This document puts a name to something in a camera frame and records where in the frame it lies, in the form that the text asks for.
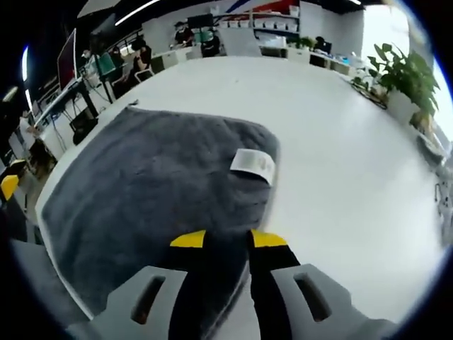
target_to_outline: white paper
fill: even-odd
[[[275,163],[265,152],[252,149],[238,149],[229,168],[245,171],[263,177],[271,186],[274,179]]]

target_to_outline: white shelf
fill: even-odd
[[[249,28],[252,28],[254,30],[271,30],[272,32],[285,32],[285,33],[292,33],[292,34],[299,34],[299,32],[294,32],[292,30],[279,30],[278,28],[266,28],[266,27],[249,27]]]
[[[250,16],[250,12],[218,14],[213,17],[214,18],[223,18],[223,17],[228,17],[228,16]],[[299,17],[297,17],[297,16],[290,16],[288,14],[280,14],[280,13],[253,12],[252,16],[276,16],[278,18],[290,18],[290,19],[299,20]]]
[[[228,13],[228,14],[219,14],[216,16],[213,16],[214,18],[222,18],[225,16],[248,16],[250,13],[244,12],[244,13]]]
[[[252,30],[268,30],[270,32],[283,32],[283,33],[291,33],[291,34],[299,34],[299,32],[294,32],[292,30],[279,30],[278,28],[266,28],[266,27],[226,27],[228,30],[243,30],[243,29],[252,29]]]
[[[280,13],[266,13],[266,12],[253,12],[253,16],[259,15],[259,16],[277,16],[279,18],[291,18],[291,19],[296,19],[299,20],[299,17],[297,16],[290,16],[288,14],[280,14]]]

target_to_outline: monitor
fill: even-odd
[[[325,53],[330,54],[332,50],[332,43],[331,42],[326,42],[326,41],[318,41],[316,45],[314,46],[315,50],[321,50],[324,51]]]
[[[76,66],[76,30],[74,29],[66,40],[57,59],[58,82],[60,89],[64,89],[72,79],[77,78]]]

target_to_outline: white desk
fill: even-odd
[[[136,99],[140,108],[266,126],[280,140],[280,159],[264,230],[284,237],[302,264],[345,286],[369,317],[399,322],[422,296],[443,254],[434,174],[398,123],[335,72],[284,59],[191,60],[126,93],[50,175],[36,207],[44,238],[42,207],[58,180],[89,140]],[[52,258],[48,241],[46,246]],[[247,292],[239,300],[251,306]],[[218,339],[259,339],[253,315],[234,315]]]
[[[188,60],[188,54],[193,53],[194,57],[201,58],[201,50],[200,46],[189,46],[189,47],[182,47],[176,48],[174,50],[169,50],[162,53],[157,53],[152,55],[152,59],[156,59],[161,57],[162,62],[164,64],[164,68],[168,69],[176,64],[180,64],[181,62],[186,62]]]

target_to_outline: wall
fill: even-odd
[[[340,16],[340,29],[338,30],[340,37],[338,39],[336,53],[350,55],[351,52],[355,52],[357,56],[361,55],[364,25],[363,14],[364,11],[356,11]]]
[[[364,11],[336,14],[319,5],[300,2],[301,34],[315,38],[322,36],[332,43],[332,53],[360,56],[363,41]]]
[[[420,32],[414,29],[412,25],[409,25],[409,33],[409,49],[421,55],[428,66],[432,68],[434,66],[434,55],[428,39],[423,42],[424,39],[420,36]]]
[[[250,0],[235,9],[233,13],[243,13],[257,6],[275,2],[275,0]],[[173,43],[174,24],[176,22],[184,21],[190,16],[209,13],[211,6],[219,6],[220,13],[225,13],[234,3],[236,3],[236,0],[214,1],[183,8],[165,16],[151,19],[142,25],[144,39],[154,53],[168,51],[169,45]],[[349,55],[354,51],[357,55],[360,55],[363,38],[363,11],[341,16],[327,11],[319,5],[304,1],[300,1],[300,7],[300,32],[302,36],[324,37],[326,41],[332,43],[332,53]]]
[[[323,33],[324,9],[315,4],[300,1],[301,36],[318,37]]]
[[[257,6],[276,2],[275,0],[250,0],[244,5],[238,7],[232,13],[243,13]],[[180,9],[151,19],[142,24],[144,39],[151,47],[153,52],[161,53],[169,50],[169,45],[173,44],[173,36],[175,34],[175,23],[184,21],[190,16],[198,16],[210,12],[211,6],[218,6],[220,13],[225,13],[236,0],[213,1],[205,4],[199,4],[187,8]]]

